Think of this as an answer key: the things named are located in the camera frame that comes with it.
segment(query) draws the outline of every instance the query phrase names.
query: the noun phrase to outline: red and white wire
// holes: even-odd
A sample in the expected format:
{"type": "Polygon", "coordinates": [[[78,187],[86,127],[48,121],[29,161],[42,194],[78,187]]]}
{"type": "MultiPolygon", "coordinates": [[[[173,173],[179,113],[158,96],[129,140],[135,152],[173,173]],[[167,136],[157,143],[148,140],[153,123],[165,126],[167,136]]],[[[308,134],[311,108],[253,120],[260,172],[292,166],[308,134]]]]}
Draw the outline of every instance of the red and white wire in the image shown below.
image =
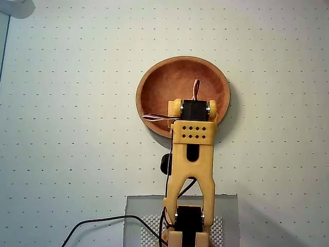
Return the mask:
{"type": "Polygon", "coordinates": [[[161,114],[143,114],[142,117],[150,122],[157,122],[162,120],[177,120],[179,117],[175,116],[166,116],[161,114]]]}
{"type": "Polygon", "coordinates": [[[193,84],[193,97],[192,97],[192,100],[197,100],[197,94],[199,92],[199,88],[200,88],[200,80],[196,79],[194,81],[194,84],[193,84]]]}

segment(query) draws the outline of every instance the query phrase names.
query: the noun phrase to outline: yellow 3d-printed bracket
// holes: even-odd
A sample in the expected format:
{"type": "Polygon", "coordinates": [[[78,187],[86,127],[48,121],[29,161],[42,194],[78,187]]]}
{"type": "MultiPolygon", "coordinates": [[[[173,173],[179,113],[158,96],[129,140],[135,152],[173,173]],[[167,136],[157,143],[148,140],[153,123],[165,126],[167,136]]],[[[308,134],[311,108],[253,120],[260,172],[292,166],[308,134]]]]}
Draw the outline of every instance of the yellow 3d-printed bracket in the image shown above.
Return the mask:
{"type": "MultiPolygon", "coordinates": [[[[176,99],[168,102],[168,115],[180,116],[181,100],[176,99]]],[[[216,102],[210,101],[209,121],[168,121],[173,135],[172,171],[168,182],[168,194],[163,199],[171,222],[175,222],[177,210],[177,196],[184,182],[189,177],[195,177],[203,194],[203,232],[196,235],[196,241],[209,240],[210,226],[214,220],[214,197],[215,183],[213,173],[213,150],[214,137],[217,131],[216,102]],[[194,162],[187,159],[188,144],[199,144],[199,156],[194,162]]],[[[180,246],[177,241],[171,240],[171,236],[179,239],[177,234],[169,232],[169,247],[180,246]]]]}

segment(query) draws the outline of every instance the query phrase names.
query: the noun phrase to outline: dotted grid surface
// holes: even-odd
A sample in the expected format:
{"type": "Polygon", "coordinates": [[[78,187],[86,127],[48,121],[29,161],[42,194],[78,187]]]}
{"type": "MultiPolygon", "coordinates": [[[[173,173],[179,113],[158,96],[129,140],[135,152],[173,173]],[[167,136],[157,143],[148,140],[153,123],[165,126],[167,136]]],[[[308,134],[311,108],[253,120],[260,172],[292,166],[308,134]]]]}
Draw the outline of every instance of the dotted grid surface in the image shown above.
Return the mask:
{"type": "MultiPolygon", "coordinates": [[[[163,194],[168,150],[135,92],[178,55],[230,81],[214,179],[239,195],[241,246],[329,245],[327,0],[35,5],[11,19],[0,86],[0,246],[59,246],[81,220],[124,214],[126,195],[163,194]]],[[[108,225],[71,246],[121,246],[108,225]]]]}

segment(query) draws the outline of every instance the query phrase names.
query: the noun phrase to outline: black wire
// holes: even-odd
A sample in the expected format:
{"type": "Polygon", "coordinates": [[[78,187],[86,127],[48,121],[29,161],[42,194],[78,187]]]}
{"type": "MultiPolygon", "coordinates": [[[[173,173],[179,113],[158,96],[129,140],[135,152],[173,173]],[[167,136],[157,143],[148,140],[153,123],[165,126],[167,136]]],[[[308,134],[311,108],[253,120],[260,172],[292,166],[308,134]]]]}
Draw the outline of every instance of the black wire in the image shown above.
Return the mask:
{"type": "Polygon", "coordinates": [[[162,223],[163,223],[163,219],[165,217],[165,207],[163,208],[162,210],[162,214],[161,214],[161,217],[160,217],[160,222],[159,222],[159,247],[162,247],[162,243],[164,242],[166,246],[168,246],[167,242],[165,242],[163,239],[162,239],[162,223]]]}
{"type": "Polygon", "coordinates": [[[150,228],[141,218],[139,218],[136,215],[121,215],[121,216],[114,216],[114,217],[109,217],[109,218],[102,218],[102,219],[94,219],[94,220],[84,220],[79,222],[78,224],[76,224],[75,227],[73,227],[73,229],[71,230],[71,232],[69,233],[69,235],[67,236],[67,238],[65,239],[64,243],[62,244],[62,247],[65,247],[67,242],[69,241],[70,237],[72,236],[73,232],[82,224],[86,224],[86,223],[93,223],[93,222],[102,222],[102,221],[109,221],[109,220],[118,220],[118,219],[125,219],[125,218],[133,218],[138,220],[139,222],[141,222],[156,238],[159,239],[159,243],[161,246],[161,242],[165,245],[168,246],[167,242],[165,242],[161,236],[157,235],[155,231],[152,230],[152,228],[150,228]]]}
{"type": "Polygon", "coordinates": [[[170,163],[170,158],[171,158],[171,164],[173,162],[173,158],[172,158],[172,153],[173,153],[173,138],[174,138],[174,134],[171,135],[171,140],[170,140],[170,152],[169,152],[169,159],[168,159],[168,167],[167,167],[167,179],[166,179],[166,192],[165,192],[165,197],[167,197],[167,193],[168,193],[168,181],[169,181],[169,163],[170,163]]]}
{"type": "Polygon", "coordinates": [[[186,186],[185,189],[183,189],[179,194],[178,194],[178,197],[177,198],[180,198],[182,195],[184,195],[186,193],[186,191],[188,191],[195,183],[196,183],[196,178],[193,178],[193,181],[188,185],[186,186]]]}

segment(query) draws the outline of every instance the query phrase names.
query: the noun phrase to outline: brown bowl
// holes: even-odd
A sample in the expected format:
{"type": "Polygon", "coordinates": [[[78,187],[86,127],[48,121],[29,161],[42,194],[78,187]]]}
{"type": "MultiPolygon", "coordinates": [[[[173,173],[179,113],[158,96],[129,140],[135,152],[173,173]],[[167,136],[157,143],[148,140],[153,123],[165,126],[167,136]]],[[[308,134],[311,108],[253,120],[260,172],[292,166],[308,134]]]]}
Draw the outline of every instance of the brown bowl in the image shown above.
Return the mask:
{"type": "Polygon", "coordinates": [[[230,101],[230,89],[223,73],[212,63],[197,57],[174,57],[151,67],[139,82],[136,106],[144,124],[159,135],[170,137],[167,121],[149,122],[144,113],[167,115],[168,101],[191,99],[195,79],[200,79],[198,99],[217,102],[219,123],[230,101]]]}

